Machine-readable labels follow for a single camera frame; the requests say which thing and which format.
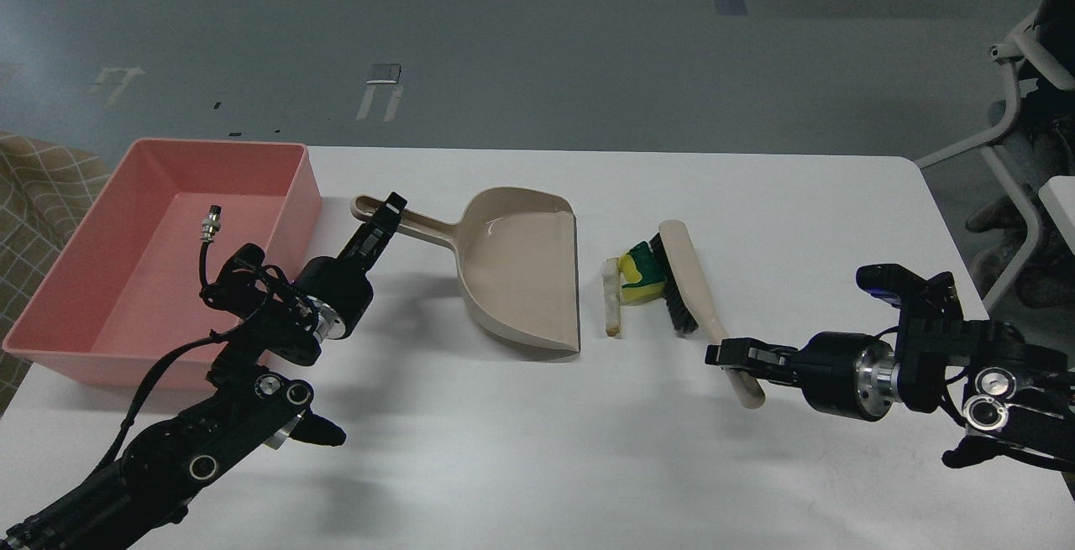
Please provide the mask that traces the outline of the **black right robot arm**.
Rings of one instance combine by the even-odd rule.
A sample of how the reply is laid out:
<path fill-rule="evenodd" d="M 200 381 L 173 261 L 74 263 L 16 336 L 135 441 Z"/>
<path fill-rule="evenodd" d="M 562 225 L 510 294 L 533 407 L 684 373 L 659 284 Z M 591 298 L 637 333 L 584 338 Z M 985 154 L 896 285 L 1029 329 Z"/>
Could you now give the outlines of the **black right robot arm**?
<path fill-rule="evenodd" d="M 941 458 L 949 469 L 1006 457 L 1072 473 L 1066 354 L 1005 322 L 965 319 L 951 272 L 924 279 L 897 264 L 865 265 L 856 283 L 898 310 L 892 343 L 883 333 L 821 332 L 802 348 L 731 338 L 712 344 L 706 363 L 790 386 L 818 412 L 864 422 L 895 404 L 943 410 L 964 432 Z"/>

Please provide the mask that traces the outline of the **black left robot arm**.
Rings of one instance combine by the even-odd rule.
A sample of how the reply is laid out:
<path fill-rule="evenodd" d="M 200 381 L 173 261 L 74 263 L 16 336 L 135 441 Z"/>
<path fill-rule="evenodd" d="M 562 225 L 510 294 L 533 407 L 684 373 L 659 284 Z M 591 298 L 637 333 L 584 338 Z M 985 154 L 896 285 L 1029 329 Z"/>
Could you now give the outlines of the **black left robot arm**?
<path fill-rule="evenodd" d="M 406 198 L 377 202 L 334 258 L 310 260 L 295 279 L 242 245 L 218 277 L 201 277 L 205 306 L 238 324 L 173 348 L 144 375 L 105 455 L 81 484 L 3 534 L 4 549 L 127 549 L 154 529 L 177 524 L 209 484 L 257 447 L 286 440 L 336 447 L 341 426 L 312 411 L 315 392 L 262 364 L 277 354 L 309 367 L 322 341 L 346 338 L 374 295 L 366 275 L 398 232 Z M 164 373 L 194 348 L 220 346 L 207 370 L 212 395 L 129 436 Z"/>

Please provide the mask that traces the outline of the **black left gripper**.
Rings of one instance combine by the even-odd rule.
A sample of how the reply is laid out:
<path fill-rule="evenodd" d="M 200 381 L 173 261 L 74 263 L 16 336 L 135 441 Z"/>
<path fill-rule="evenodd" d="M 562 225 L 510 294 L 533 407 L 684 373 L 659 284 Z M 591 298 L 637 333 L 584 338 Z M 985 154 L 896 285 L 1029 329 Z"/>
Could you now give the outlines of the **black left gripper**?
<path fill-rule="evenodd" d="M 361 226 L 334 258 L 311 259 L 299 272 L 293 286 L 317 310 L 318 341 L 347 338 L 364 316 L 374 295 L 366 274 L 398 231 L 406 207 L 407 199 L 393 191 L 373 211 L 374 226 Z"/>

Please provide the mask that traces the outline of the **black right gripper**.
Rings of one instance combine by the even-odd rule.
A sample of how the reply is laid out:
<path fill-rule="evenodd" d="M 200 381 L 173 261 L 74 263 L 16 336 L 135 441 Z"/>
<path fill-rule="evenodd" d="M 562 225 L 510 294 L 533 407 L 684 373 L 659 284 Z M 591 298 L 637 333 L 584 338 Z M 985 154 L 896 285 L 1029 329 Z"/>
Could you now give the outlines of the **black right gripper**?
<path fill-rule="evenodd" d="M 897 401 L 894 350 L 868 333 L 817 333 L 798 352 L 756 338 L 726 338 L 706 348 L 704 363 L 786 388 L 794 388 L 796 374 L 809 407 L 827 415 L 876 422 Z"/>

